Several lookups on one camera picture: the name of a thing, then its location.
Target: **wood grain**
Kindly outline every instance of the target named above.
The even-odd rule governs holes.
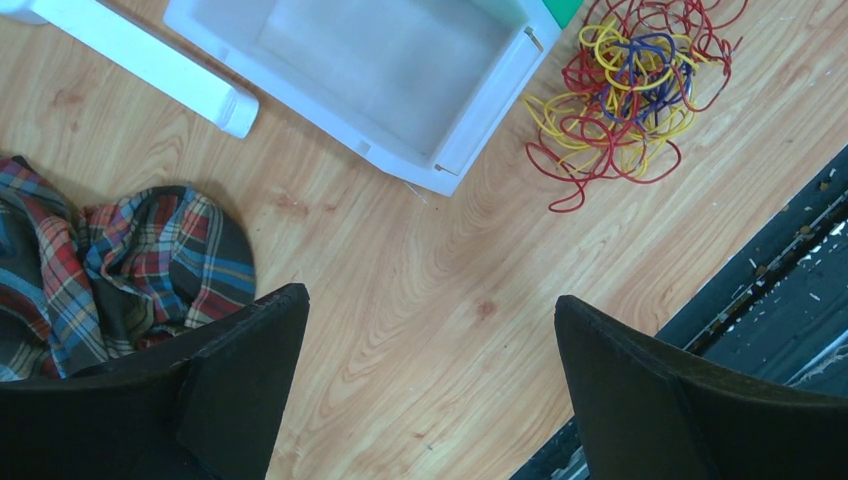
[[[117,3],[176,38],[166,0]],[[655,332],[845,145],[843,4],[751,2],[727,34],[745,35],[734,81],[682,140],[682,167],[592,185],[567,216],[546,212],[563,192],[524,159],[520,106],[454,197],[419,196],[261,93],[239,141],[56,29],[8,20],[0,149],[78,204],[191,182],[250,233],[261,292],[309,287],[268,478],[507,478],[572,414],[558,295]],[[561,89],[575,32],[530,91]]]

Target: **white plastic container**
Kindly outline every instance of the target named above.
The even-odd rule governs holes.
[[[562,32],[542,0],[171,0],[165,23],[380,170],[443,195]]]

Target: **green object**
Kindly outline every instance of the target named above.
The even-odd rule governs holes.
[[[560,28],[565,28],[568,25],[568,22],[577,13],[577,9],[583,4],[583,0],[544,0],[544,2]]]

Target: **tartan cloth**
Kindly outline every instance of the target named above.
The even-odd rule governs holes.
[[[74,212],[0,159],[0,381],[66,378],[254,299],[244,232],[190,187]]]

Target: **tangled wires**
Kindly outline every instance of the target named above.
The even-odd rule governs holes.
[[[573,212],[586,202],[593,180],[623,178],[650,184],[670,175],[683,154],[673,138],[692,127],[730,82],[734,51],[709,17],[721,2],[701,0],[603,0],[606,12],[590,24],[602,0],[595,0],[580,30],[577,55],[562,70],[568,92],[542,101],[523,100],[538,124],[538,137],[526,145],[531,163],[548,177],[574,187],[553,202],[556,213]],[[695,102],[695,75],[702,66],[721,67],[724,82],[712,98]],[[663,152],[675,160],[662,173],[651,163]]]

